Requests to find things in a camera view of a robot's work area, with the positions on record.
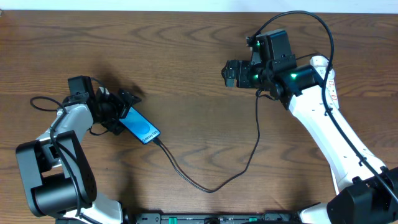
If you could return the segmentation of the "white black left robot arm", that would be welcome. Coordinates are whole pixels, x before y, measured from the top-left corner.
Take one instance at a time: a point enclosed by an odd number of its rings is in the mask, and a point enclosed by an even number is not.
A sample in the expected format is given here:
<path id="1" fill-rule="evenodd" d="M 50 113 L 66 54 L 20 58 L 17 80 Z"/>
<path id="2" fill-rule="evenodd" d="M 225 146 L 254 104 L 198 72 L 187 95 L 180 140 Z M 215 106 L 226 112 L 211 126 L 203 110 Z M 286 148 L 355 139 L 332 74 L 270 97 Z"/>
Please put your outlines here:
<path id="1" fill-rule="evenodd" d="M 57 114 L 37 139 L 20 144 L 16 159 L 30 211 L 52 217 L 56 223 L 135 223 L 135 216 L 117 200 L 97 191 L 96 180 L 81 142 L 94 124 L 120 134 L 120 122 L 141 99 L 120 89 L 109 92 L 93 79 L 68 79 L 70 94 L 57 102 Z"/>

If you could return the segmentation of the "blue Galaxy smartphone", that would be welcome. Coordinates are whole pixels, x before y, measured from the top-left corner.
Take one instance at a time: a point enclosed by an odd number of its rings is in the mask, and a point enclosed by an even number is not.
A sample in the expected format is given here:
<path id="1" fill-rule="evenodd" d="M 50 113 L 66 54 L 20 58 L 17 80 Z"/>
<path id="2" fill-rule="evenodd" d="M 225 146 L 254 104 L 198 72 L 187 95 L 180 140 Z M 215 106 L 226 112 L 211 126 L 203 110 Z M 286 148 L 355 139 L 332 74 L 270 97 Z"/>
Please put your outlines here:
<path id="1" fill-rule="evenodd" d="M 119 121 L 143 144 L 148 144 L 160 135 L 160 130 L 133 107 Z"/>

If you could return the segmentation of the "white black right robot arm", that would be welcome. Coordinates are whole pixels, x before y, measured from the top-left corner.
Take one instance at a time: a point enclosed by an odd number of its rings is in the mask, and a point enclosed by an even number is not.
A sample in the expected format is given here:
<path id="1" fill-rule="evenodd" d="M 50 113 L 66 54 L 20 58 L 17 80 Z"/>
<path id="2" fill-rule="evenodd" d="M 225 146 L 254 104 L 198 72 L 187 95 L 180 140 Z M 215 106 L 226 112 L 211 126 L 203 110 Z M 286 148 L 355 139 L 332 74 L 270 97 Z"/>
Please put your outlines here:
<path id="1" fill-rule="evenodd" d="M 314 56 L 297 66 L 286 31 L 254 39 L 250 60 L 229 60 L 221 74 L 227 87 L 257 88 L 279 100 L 310 133 L 327 159 L 336 197 L 298 212 L 301 223 L 392 223 L 397 202 L 397 169 L 388 169 L 355 134 L 339 111 L 334 73 Z"/>

